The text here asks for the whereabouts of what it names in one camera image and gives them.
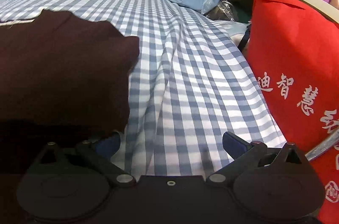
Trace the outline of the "maroon vintage league sweatshirt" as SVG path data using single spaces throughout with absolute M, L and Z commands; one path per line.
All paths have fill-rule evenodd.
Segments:
M 127 126 L 140 40 L 110 22 L 44 10 L 1 27 L 1 143 L 107 138 Z

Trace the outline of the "clear plastic bag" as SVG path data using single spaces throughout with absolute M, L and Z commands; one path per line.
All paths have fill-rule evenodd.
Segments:
M 217 21 L 234 21 L 238 22 L 238 14 L 235 7 L 226 0 L 220 1 L 216 7 L 205 14 L 205 17 Z

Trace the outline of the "red fabric bag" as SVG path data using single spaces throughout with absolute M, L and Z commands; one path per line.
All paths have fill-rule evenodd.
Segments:
M 253 0 L 246 54 L 285 139 L 310 152 L 338 131 L 338 24 L 299 0 Z

